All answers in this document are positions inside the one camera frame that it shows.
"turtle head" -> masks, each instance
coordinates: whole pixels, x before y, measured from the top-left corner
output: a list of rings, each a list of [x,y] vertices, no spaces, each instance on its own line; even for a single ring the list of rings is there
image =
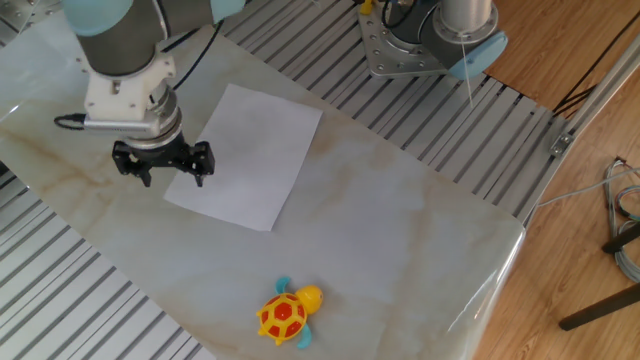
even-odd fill
[[[307,310],[307,314],[311,315],[320,309],[322,305],[322,290],[315,285],[305,286],[296,291],[296,296],[300,299],[302,306]]]

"metal grating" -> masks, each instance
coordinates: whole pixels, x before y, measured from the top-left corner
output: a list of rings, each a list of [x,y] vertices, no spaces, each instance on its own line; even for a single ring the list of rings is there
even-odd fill
[[[473,106],[450,76],[375,79],[353,2],[318,3],[254,0],[222,32],[527,224],[560,165],[548,149],[566,121],[488,76],[470,80]],[[23,28],[59,6],[41,0]],[[16,34],[2,20],[0,47]],[[11,173],[0,177],[0,229],[0,358],[215,358]]]
[[[215,359],[10,172],[0,229],[0,359]]]

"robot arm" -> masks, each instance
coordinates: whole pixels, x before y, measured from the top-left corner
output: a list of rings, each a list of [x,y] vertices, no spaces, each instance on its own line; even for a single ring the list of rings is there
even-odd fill
[[[166,79],[173,57],[157,43],[215,24],[242,10],[245,0],[64,0],[64,12],[83,49],[89,73],[83,129],[120,137],[113,159],[123,175],[150,186],[150,170],[174,167],[198,186],[214,172],[207,142],[189,146],[177,95]]]

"wooden floor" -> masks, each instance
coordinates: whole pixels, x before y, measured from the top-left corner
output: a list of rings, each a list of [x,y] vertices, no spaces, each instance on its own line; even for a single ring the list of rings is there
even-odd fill
[[[638,0],[498,0],[497,5],[511,44],[490,73],[550,108],[640,10]],[[638,33],[640,21],[582,88],[599,81]],[[602,180],[616,156],[640,166],[640,71],[587,128],[543,199]],[[614,191],[632,183],[640,184],[640,178],[616,181]],[[640,304],[572,332],[557,325],[632,285],[600,250],[609,239],[607,214],[602,190],[538,210],[476,360],[640,359]],[[640,241],[628,247],[640,261]]]

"blue joint cap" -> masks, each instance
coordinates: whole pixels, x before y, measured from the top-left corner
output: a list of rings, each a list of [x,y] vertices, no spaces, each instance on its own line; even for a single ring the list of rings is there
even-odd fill
[[[62,0],[71,29],[80,36],[95,36],[114,27],[129,12],[133,0]]]
[[[480,75],[493,64],[500,55],[502,55],[508,42],[509,39],[507,35],[503,31],[500,31],[468,53],[467,70],[469,72],[469,79]],[[460,80],[466,80],[467,75],[464,71],[464,59],[460,59],[460,61],[453,65],[449,69],[449,72]]]
[[[216,23],[227,16],[239,13],[244,8],[245,0],[211,0],[211,12]]]

